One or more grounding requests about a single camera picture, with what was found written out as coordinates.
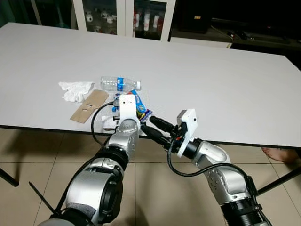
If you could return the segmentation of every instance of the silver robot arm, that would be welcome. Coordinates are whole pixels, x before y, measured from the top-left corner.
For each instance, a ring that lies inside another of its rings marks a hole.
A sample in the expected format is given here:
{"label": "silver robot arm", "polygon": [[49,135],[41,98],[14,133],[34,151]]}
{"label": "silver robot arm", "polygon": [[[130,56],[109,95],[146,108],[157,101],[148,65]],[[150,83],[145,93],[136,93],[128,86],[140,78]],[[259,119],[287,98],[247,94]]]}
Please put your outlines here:
{"label": "silver robot arm", "polygon": [[39,226],[89,226],[109,223],[119,214],[122,180],[138,141],[140,122],[135,96],[121,95],[116,132],[91,161],[71,180],[62,211],[53,210]]}
{"label": "silver robot arm", "polygon": [[[252,178],[232,165],[223,149],[199,138],[192,138],[198,126],[194,109],[183,110],[177,117],[176,126],[155,116],[150,121],[170,134],[170,137],[165,137],[152,127],[141,126],[146,135],[168,150],[167,162],[172,171],[184,177],[204,173],[229,226],[271,226],[261,205],[257,203],[257,190]],[[171,153],[191,159],[200,171],[193,174],[177,171],[172,166]]]}

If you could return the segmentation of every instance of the white panel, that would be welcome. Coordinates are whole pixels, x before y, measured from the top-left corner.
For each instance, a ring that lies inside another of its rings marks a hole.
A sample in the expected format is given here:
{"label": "white panel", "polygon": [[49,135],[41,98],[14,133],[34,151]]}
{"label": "white panel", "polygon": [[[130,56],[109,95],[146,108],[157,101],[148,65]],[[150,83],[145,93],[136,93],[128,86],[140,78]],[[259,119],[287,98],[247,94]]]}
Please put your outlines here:
{"label": "white panel", "polygon": [[77,29],[77,27],[76,27],[76,15],[75,15],[73,1],[72,1],[72,6],[71,6],[71,29]]}
{"label": "white panel", "polygon": [[175,6],[175,0],[167,0],[161,41],[168,40],[168,36],[171,28],[171,22],[173,20],[173,15],[174,15],[174,6]]}
{"label": "white panel", "polygon": [[116,0],[116,10],[117,10],[117,35],[125,36],[126,0]]}
{"label": "white panel", "polygon": [[40,19],[40,15],[39,15],[39,11],[38,11],[38,8],[37,8],[35,0],[31,0],[30,2],[32,3],[32,8],[33,8],[34,14],[36,16],[38,25],[42,25],[42,22],[41,22],[41,19]]}
{"label": "white panel", "polygon": [[133,36],[134,21],[134,2],[135,0],[126,0],[126,36]]}
{"label": "white panel", "polygon": [[190,45],[210,46],[210,47],[218,47],[218,48],[230,48],[232,44],[229,42],[184,39],[184,38],[177,38],[177,37],[171,37],[170,42],[184,43]]}
{"label": "white panel", "polygon": [[82,0],[73,0],[77,26],[80,31],[87,31],[86,20],[85,20],[85,12]]}

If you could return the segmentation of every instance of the floor tile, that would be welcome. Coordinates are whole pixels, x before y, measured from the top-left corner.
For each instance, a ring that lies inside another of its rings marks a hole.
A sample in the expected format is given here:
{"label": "floor tile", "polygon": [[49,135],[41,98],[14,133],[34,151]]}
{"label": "floor tile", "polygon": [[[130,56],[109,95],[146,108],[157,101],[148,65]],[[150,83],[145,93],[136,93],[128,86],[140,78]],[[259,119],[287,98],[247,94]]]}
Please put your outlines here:
{"label": "floor tile", "polygon": [[[252,176],[257,188],[278,178],[270,164],[238,164],[248,175]],[[300,215],[283,186],[278,186],[257,197],[264,214],[273,226],[300,226]]]}
{"label": "floor tile", "polygon": [[[158,145],[151,139],[139,139],[136,146],[136,162],[167,162],[167,152],[161,145]],[[183,156],[178,158],[175,154],[172,155],[173,162],[191,162]]]}
{"label": "floor tile", "polygon": [[[13,187],[0,178],[0,225],[32,226],[37,215],[40,198],[28,184],[31,181],[40,191],[44,191],[52,163],[21,163],[20,185]],[[0,163],[0,167],[11,176],[15,175],[16,163]]]}
{"label": "floor tile", "polygon": [[[176,163],[194,172],[190,163]],[[136,225],[224,226],[222,211],[204,176],[184,178],[166,163],[136,163]]]}
{"label": "floor tile", "polygon": [[269,163],[269,160],[260,147],[219,145],[224,149],[232,163]]}
{"label": "floor tile", "polygon": [[[300,166],[300,164],[273,164],[273,167],[279,177],[284,176]],[[296,176],[295,178],[285,182],[284,187],[295,204],[299,215],[301,215],[301,177]]]}
{"label": "floor tile", "polygon": [[7,129],[0,128],[0,138],[1,138],[1,135],[2,135],[6,130],[7,130]]}
{"label": "floor tile", "polygon": [[[81,164],[79,163],[54,164],[44,195],[53,207],[56,207],[69,180],[80,166]],[[127,222],[128,224],[126,225],[129,226],[135,225],[135,165],[133,163],[129,163],[127,166],[123,186],[120,214],[113,222],[107,225],[125,225],[124,222]],[[48,219],[50,214],[51,212],[42,203],[37,214],[35,225]]]}
{"label": "floor tile", "polygon": [[[100,141],[105,142],[108,137],[98,136]],[[84,163],[92,158],[100,149],[100,145],[93,140],[92,135],[65,133],[55,162],[57,163]],[[133,153],[130,162],[135,161]]]}
{"label": "floor tile", "polygon": [[53,163],[63,133],[4,129],[0,137],[0,162]]}

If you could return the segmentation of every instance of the cabinet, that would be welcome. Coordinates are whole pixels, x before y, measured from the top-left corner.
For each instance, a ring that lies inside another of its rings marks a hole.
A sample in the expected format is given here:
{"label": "cabinet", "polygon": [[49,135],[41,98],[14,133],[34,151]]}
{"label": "cabinet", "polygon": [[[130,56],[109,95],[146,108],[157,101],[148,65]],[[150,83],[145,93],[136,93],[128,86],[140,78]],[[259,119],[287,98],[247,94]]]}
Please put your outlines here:
{"label": "cabinet", "polygon": [[126,36],[167,41],[175,0],[126,0]]}
{"label": "cabinet", "polygon": [[77,29],[72,0],[0,0],[0,27],[8,22]]}
{"label": "cabinet", "polygon": [[73,0],[81,31],[167,40],[175,0]]}
{"label": "cabinet", "polygon": [[125,35],[125,0],[73,0],[81,31]]}

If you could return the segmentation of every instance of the white tissue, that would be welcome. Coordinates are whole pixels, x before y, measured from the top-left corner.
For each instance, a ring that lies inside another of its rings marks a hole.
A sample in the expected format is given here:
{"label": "white tissue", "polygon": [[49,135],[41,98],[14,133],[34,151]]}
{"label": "white tissue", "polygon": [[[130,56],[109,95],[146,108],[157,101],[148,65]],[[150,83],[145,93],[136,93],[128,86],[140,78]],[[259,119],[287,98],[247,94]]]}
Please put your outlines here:
{"label": "white tissue", "polygon": [[67,91],[63,96],[65,101],[82,102],[84,95],[87,94],[94,82],[78,81],[78,82],[59,82],[58,85],[62,90]]}

